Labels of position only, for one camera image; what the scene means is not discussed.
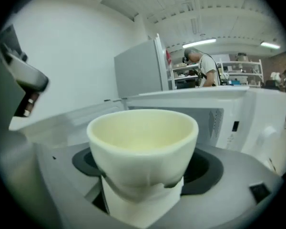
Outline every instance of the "refrigerator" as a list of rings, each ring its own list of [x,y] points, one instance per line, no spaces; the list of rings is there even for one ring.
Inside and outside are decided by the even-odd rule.
[[[114,67],[120,98],[173,88],[166,48],[158,34],[117,55]]]

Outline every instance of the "ceiling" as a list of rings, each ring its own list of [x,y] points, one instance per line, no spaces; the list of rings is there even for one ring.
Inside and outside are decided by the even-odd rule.
[[[286,51],[286,33],[264,0],[96,1],[131,20],[141,14],[173,54],[185,43],[210,38],[217,39],[207,48],[212,53],[272,56]],[[263,48],[263,41],[279,44],[281,49]]]

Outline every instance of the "cup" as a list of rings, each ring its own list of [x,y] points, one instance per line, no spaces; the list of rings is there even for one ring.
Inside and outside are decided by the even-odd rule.
[[[198,124],[175,111],[139,109],[102,115],[87,127],[90,149],[112,190],[131,202],[164,196],[182,179]]]

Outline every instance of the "ceiling light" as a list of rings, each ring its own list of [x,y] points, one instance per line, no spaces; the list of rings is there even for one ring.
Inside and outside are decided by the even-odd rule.
[[[209,39],[209,40],[204,40],[204,41],[200,41],[200,42],[193,42],[190,44],[183,45],[183,48],[189,48],[189,47],[202,45],[202,44],[206,44],[206,43],[212,43],[212,42],[216,42],[216,39]]]
[[[267,47],[267,48],[274,48],[274,49],[279,49],[281,46],[275,45],[272,43],[267,43],[267,42],[262,42],[261,46]]]

